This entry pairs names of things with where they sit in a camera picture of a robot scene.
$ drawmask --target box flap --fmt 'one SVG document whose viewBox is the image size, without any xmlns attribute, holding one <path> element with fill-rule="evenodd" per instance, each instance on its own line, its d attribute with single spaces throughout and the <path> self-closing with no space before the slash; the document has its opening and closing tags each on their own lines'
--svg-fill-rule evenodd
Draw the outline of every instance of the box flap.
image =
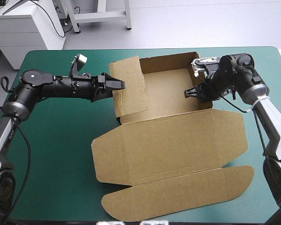
<svg viewBox="0 0 281 225">
<path fill-rule="evenodd" d="M 136 186 L 220 168 L 247 142 L 240 113 L 207 109 L 124 124 L 92 150 L 99 181 Z"/>
<path fill-rule="evenodd" d="M 109 65 L 111 76 L 125 81 L 125 89 L 114 90 L 116 116 L 120 117 L 148 109 L 145 80 L 138 56 L 120 60 Z"/>
<path fill-rule="evenodd" d="M 134 222 L 240 196 L 254 176 L 251 166 L 198 172 L 107 194 L 104 209 L 120 221 Z"/>
</svg>

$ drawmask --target green table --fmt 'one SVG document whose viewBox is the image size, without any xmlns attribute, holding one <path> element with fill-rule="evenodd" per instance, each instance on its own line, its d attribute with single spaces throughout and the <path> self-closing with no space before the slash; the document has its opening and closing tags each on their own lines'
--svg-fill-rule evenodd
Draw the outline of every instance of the green table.
<svg viewBox="0 0 281 225">
<path fill-rule="evenodd" d="M 33 68 L 53 75 L 67 75 L 77 53 L 88 57 L 81 72 L 98 75 L 103 71 L 109 72 L 109 63 L 131 56 L 150 57 L 192 51 L 197 51 L 201 57 L 252 54 L 257 71 L 271 90 L 273 103 L 281 110 L 281 57 L 273 47 L 34 51 L 27 54 L 19 75 Z M 237 97 L 234 101 L 236 105 L 249 108 Z M 214 108 L 235 111 L 223 100 L 214 102 Z M 229 165 L 254 167 L 255 177 L 248 190 L 229 202 L 159 219 L 179 222 L 264 222 L 278 209 L 263 176 L 262 147 L 253 114 L 244 114 L 244 121 L 249 148 Z M 96 180 L 90 144 L 94 138 L 117 126 L 112 98 L 94 103 L 83 99 L 50 98 L 37 104 L 29 120 L 21 124 L 32 146 L 31 173 L 12 217 L 32 220 L 113 220 L 102 208 L 101 198 L 123 186 Z M 8 157 L 15 165 L 19 190 L 27 164 L 27 147 L 19 132 Z"/>
</svg>

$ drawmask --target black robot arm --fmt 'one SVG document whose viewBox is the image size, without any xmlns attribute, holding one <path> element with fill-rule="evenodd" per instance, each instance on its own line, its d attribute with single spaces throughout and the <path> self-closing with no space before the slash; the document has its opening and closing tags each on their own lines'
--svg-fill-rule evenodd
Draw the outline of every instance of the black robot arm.
<svg viewBox="0 0 281 225">
<path fill-rule="evenodd" d="M 271 102 L 269 88 L 254 68 L 249 54 L 226 55 L 221 58 L 195 59 L 192 62 L 195 76 L 206 72 L 202 83 L 185 90 L 185 97 L 201 98 L 202 101 L 219 100 L 232 92 L 238 92 L 243 102 L 251 105 L 255 118 L 259 118 L 269 138 L 264 147 L 264 175 L 280 210 L 266 224 L 281 224 L 281 112 Z"/>
<path fill-rule="evenodd" d="M 125 88 L 125 82 L 102 73 L 91 76 L 79 71 L 87 58 L 75 56 L 69 76 L 53 76 L 39 70 L 25 71 L 20 82 L 8 90 L 8 79 L 1 79 L 2 88 L 11 93 L 0 108 L 3 116 L 0 121 L 0 221 L 8 215 L 13 201 L 15 179 L 10 170 L 14 167 L 6 157 L 8 148 L 18 125 L 29 118 L 35 105 L 43 98 L 84 98 L 91 102 L 112 97 L 113 90 Z"/>
</svg>

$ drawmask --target gray floor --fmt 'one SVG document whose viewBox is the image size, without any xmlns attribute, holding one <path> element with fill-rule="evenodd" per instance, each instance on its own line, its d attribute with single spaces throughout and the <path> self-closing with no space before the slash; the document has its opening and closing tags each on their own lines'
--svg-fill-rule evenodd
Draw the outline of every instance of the gray floor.
<svg viewBox="0 0 281 225">
<path fill-rule="evenodd" d="M 132 30 L 124 21 L 81 24 L 67 33 L 64 49 L 265 46 L 281 49 L 281 0 L 130 0 Z M 83 12 L 96 3 L 74 0 Z M 107 0 L 108 10 L 124 8 Z M 0 77 L 14 71 L 0 56 Z M 0 87 L 0 106 L 7 94 Z"/>
</svg>

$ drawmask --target cardboard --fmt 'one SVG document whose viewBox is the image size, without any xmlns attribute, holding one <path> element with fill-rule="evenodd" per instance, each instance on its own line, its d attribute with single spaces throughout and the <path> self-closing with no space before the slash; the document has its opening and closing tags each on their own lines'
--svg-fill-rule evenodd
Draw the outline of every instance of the cardboard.
<svg viewBox="0 0 281 225">
<path fill-rule="evenodd" d="M 199 58 L 196 52 L 187 52 L 139 59 L 139 61 L 137 61 L 138 57 L 132 57 L 111 63 L 111 75 L 124 80 L 127 89 L 113 92 L 116 95 L 114 97 L 116 116 L 120 116 L 121 123 L 211 108 L 212 102 L 201 103 L 197 98 L 184 97 L 185 89 L 201 83 L 200 79 L 194 76 L 190 65 L 195 58 Z M 138 68 L 137 77 L 139 77 L 139 66 L 144 79 L 138 78 L 139 83 L 137 83 L 131 78 L 135 76 L 135 73 L 131 73 L 131 68 Z M 143 87 L 146 87 L 146 97 L 130 95 L 130 90 L 133 90 L 133 93 L 138 90 L 143 94 Z M 124 98 L 129 98 L 129 101 L 122 101 Z"/>
<path fill-rule="evenodd" d="M 107 194 L 102 205 L 120 221 L 141 221 L 234 199 L 248 188 L 253 175 L 248 165 L 208 170 Z"/>
<path fill-rule="evenodd" d="M 195 58 L 187 52 L 110 64 L 111 75 L 126 82 L 113 92 L 122 125 L 96 138 L 92 151 L 99 181 L 132 186 L 102 199 L 116 219 L 228 201 L 253 179 L 250 166 L 222 168 L 247 150 L 242 115 L 184 97 L 200 83 L 190 66 Z"/>
</svg>

